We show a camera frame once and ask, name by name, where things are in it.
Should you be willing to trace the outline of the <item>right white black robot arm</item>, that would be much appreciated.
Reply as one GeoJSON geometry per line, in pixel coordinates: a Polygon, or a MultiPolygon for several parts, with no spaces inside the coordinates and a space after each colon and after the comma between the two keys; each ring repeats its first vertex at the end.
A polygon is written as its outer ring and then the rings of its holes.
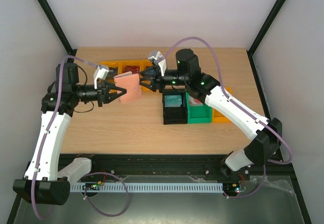
{"type": "Polygon", "coordinates": [[[168,69],[160,51],[151,52],[148,60],[154,73],[150,74],[147,69],[141,71],[140,85],[153,92],[161,92],[167,85],[183,85],[191,97],[220,112],[251,141],[221,161],[220,171],[224,178],[234,178],[239,170],[249,165],[265,165],[280,147],[278,137],[282,132],[282,123],[276,118],[269,120],[254,112],[223,88],[219,80],[203,73],[193,50],[181,49],[176,52],[176,70],[168,69]]]}

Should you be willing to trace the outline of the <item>pink card holder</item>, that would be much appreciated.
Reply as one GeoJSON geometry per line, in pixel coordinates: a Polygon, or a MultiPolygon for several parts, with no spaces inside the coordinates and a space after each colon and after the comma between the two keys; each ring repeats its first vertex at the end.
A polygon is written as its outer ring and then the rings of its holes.
{"type": "Polygon", "coordinates": [[[114,83],[117,87],[126,89],[126,93],[119,97],[121,103],[130,103],[141,98],[140,77],[131,71],[116,75],[114,83]]]}

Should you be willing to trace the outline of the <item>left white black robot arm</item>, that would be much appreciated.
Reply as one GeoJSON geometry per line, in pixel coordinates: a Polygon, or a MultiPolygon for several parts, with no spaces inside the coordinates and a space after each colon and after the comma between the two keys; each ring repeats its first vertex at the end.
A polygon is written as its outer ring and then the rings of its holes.
{"type": "Polygon", "coordinates": [[[108,104],[127,91],[105,81],[109,68],[96,66],[93,84],[79,84],[78,65],[66,63],[56,67],[55,91],[42,99],[42,123],[33,158],[22,179],[13,183],[13,190],[28,203],[63,205],[70,188],[92,168],[89,158],[75,158],[58,169],[64,135],[75,107],[80,103],[108,104]]]}

